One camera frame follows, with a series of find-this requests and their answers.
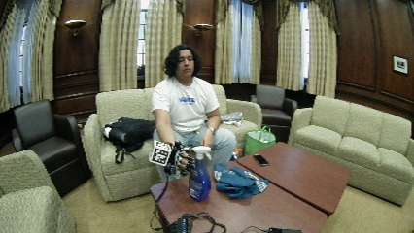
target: carpet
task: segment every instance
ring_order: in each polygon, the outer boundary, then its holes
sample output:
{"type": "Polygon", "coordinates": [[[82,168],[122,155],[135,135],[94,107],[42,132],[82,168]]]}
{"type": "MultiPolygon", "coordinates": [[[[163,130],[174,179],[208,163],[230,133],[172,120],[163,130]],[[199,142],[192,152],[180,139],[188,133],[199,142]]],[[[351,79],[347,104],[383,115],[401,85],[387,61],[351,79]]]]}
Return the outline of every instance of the carpet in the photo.
{"type": "MultiPolygon", "coordinates": [[[[64,197],[64,202],[75,217],[79,233],[158,232],[151,228],[155,210],[151,194],[107,203],[92,178],[64,197]]],[[[160,227],[156,219],[154,226],[160,227]]],[[[413,233],[414,191],[400,207],[348,186],[337,211],[321,232],[413,233]]]]}

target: wooden coffee table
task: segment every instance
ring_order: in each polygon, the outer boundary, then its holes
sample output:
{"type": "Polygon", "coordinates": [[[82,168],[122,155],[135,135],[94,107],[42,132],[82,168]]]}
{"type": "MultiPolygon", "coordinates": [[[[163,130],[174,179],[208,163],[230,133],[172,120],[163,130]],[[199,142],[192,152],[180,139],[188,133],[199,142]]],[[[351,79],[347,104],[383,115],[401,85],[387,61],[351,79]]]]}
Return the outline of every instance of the wooden coffee table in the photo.
{"type": "MultiPolygon", "coordinates": [[[[236,162],[230,167],[240,166],[236,162]]],[[[175,222],[184,214],[208,212],[215,221],[227,226],[228,232],[243,232],[251,226],[261,229],[271,227],[299,229],[303,232],[320,232],[328,216],[299,200],[280,187],[271,184],[267,190],[248,199],[230,199],[226,193],[216,191],[216,180],[211,176],[212,191],[204,202],[195,201],[190,196],[190,177],[170,182],[168,189],[160,200],[160,214],[164,223],[175,222]]],[[[166,183],[152,186],[152,194],[158,200],[166,183]]],[[[194,232],[208,232],[211,223],[196,220],[194,232]]]]}
{"type": "Polygon", "coordinates": [[[269,166],[260,167],[252,156],[238,162],[329,216],[339,207],[351,170],[285,143],[277,143],[259,154],[269,166]]]}

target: wall lamp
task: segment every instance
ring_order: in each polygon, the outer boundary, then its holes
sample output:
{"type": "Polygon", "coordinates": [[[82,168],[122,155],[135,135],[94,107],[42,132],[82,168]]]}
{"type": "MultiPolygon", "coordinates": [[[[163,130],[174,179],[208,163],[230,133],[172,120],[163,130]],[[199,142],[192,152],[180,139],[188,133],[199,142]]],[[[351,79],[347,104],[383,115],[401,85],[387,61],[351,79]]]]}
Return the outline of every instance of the wall lamp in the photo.
{"type": "Polygon", "coordinates": [[[66,27],[74,30],[74,36],[78,36],[79,29],[87,24],[84,20],[70,20],[66,22],[66,27]]]}
{"type": "Polygon", "coordinates": [[[210,31],[212,29],[212,25],[200,23],[200,24],[196,24],[194,28],[196,29],[196,36],[202,36],[206,31],[210,31]]]}

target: blue bottle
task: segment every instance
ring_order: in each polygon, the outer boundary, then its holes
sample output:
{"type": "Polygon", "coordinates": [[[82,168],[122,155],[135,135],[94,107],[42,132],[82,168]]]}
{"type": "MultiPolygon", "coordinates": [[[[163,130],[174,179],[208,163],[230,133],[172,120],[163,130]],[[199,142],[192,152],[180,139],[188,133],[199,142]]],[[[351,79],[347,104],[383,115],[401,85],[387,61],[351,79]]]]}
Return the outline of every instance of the blue bottle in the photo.
{"type": "Polygon", "coordinates": [[[191,174],[191,197],[203,202],[207,200],[211,191],[211,179],[208,174],[208,167],[206,165],[206,156],[210,158],[211,148],[207,146],[194,147],[198,154],[196,157],[196,172],[191,174]]]}

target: man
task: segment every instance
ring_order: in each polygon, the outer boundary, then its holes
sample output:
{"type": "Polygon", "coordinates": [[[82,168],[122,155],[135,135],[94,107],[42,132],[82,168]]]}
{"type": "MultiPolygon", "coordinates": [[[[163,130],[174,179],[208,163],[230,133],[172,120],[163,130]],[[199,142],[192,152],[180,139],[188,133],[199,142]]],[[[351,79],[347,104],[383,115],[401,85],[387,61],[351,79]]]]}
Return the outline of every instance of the man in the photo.
{"type": "MultiPolygon", "coordinates": [[[[176,46],[166,59],[164,71],[168,78],[159,83],[154,92],[154,114],[156,117],[155,139],[186,146],[204,145],[212,148],[212,165],[227,163],[236,148],[232,131],[220,126],[219,101],[212,85],[198,78],[203,64],[195,49],[176,46]]],[[[164,167],[159,172],[166,182],[164,167]]],[[[168,177],[172,181],[180,174],[168,177]]]]}

